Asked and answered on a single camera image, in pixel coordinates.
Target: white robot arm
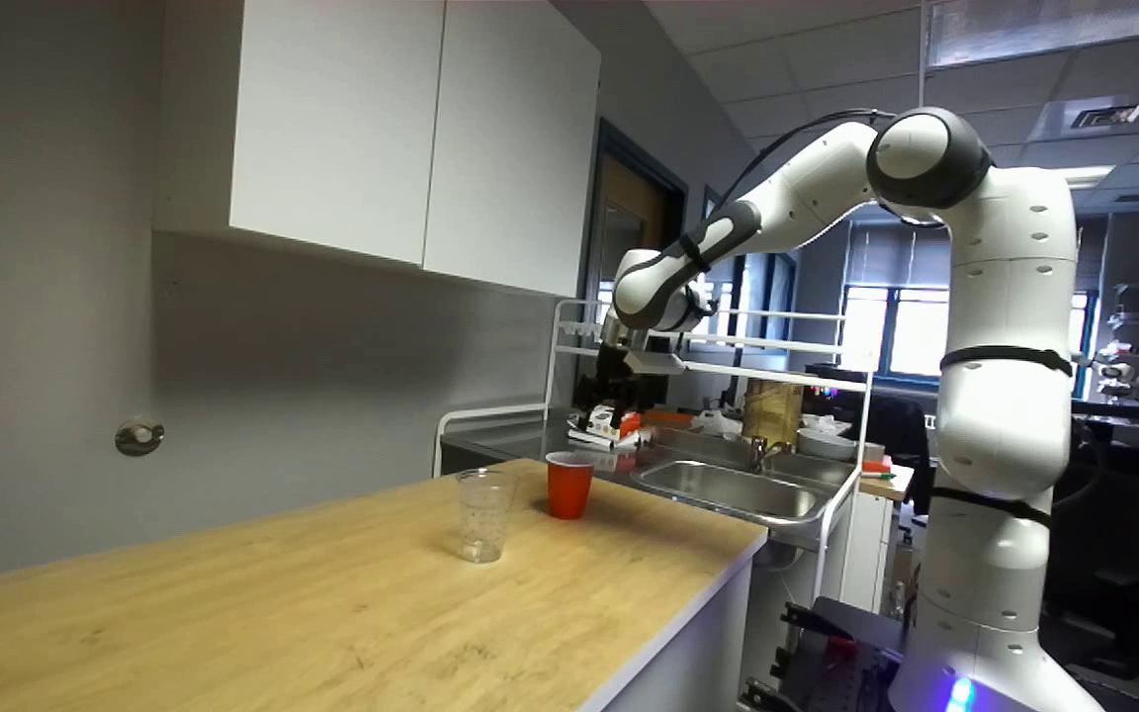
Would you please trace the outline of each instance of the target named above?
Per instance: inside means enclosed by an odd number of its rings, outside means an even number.
[[[914,708],[1101,708],[1036,642],[1052,482],[1072,432],[1074,209],[1066,183],[1002,168],[948,110],[844,124],[671,250],[631,250],[614,282],[627,346],[687,333],[687,287],[713,261],[784,253],[861,200],[940,221],[954,237],[948,345],[939,389],[940,480],[900,673]]]

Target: kitchen counter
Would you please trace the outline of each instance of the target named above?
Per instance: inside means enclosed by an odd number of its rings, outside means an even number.
[[[0,708],[601,708],[765,530],[596,482],[589,519],[513,482],[496,565],[453,482],[0,573]]]

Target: window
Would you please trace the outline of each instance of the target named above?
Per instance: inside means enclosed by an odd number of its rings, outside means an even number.
[[[1102,221],[1078,221],[1072,352],[1091,346]],[[939,224],[856,224],[844,278],[844,366],[933,379],[948,338],[948,237]]]

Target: cabinet door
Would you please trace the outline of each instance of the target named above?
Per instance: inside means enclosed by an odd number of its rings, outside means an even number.
[[[418,263],[443,0],[245,0],[231,224]]]
[[[452,0],[430,274],[579,291],[601,54],[543,0]]]

